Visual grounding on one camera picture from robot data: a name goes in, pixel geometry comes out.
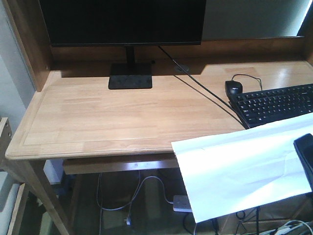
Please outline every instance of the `monitor base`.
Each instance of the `monitor base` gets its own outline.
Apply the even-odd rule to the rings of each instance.
[[[112,64],[110,90],[152,88],[151,64]]]

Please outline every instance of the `wall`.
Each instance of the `wall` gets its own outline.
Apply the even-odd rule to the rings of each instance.
[[[202,39],[296,36],[312,0],[207,0]]]
[[[0,115],[18,127],[35,92],[0,0]]]

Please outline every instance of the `white power strip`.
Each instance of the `white power strip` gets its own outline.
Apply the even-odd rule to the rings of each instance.
[[[188,196],[175,195],[173,202],[173,210],[175,212],[192,212]]]

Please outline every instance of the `computer mouse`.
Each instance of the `computer mouse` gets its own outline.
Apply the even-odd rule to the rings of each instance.
[[[231,94],[240,94],[243,92],[243,86],[240,82],[234,80],[225,81],[225,91],[227,97]]]

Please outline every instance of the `white paper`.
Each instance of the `white paper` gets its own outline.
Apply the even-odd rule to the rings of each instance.
[[[307,133],[313,113],[173,142],[195,222],[310,192],[293,146]]]

